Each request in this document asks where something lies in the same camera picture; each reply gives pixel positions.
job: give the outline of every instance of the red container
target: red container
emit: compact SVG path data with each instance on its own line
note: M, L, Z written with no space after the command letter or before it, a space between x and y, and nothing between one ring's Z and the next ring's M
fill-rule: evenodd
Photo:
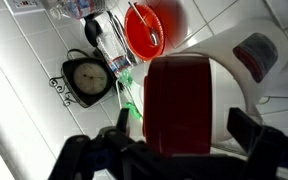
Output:
M160 43L158 46L153 45L149 29L141 22L132 8L128 9L125 16L124 33L132 52L142 60L149 61L162 54L165 44L164 32L161 22L151 8L144 5L136 5L136 8L147 25L157 31Z
M165 156L210 152L212 83L209 59L159 57L144 85L143 134Z

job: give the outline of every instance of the red cup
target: red cup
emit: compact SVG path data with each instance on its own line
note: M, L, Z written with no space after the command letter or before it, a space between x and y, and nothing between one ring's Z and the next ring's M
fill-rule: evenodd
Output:
M144 61L149 61L163 53L165 37L162 24L154 11L145 5L136 5L146 24L155 29L158 33L160 43L154 46L150 38L150 30L136 15L132 8L129 8L125 16L125 36L127 43L134 54Z

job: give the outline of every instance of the clock face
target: clock face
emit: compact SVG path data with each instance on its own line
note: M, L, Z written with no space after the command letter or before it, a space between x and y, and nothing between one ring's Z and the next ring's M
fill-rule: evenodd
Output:
M74 83L83 93L95 95L101 93L107 84L105 70L92 63L79 65L74 71Z

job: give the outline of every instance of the red bowl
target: red bowl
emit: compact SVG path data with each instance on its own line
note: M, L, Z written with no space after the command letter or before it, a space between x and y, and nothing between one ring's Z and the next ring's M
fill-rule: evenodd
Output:
M125 16L124 33L132 52L142 60L149 61L163 53L165 44L164 32L160 20L151 8L145 5L136 5L136 8L146 24L157 31L160 43L157 46L153 45L149 28L141 22L132 8L128 9Z

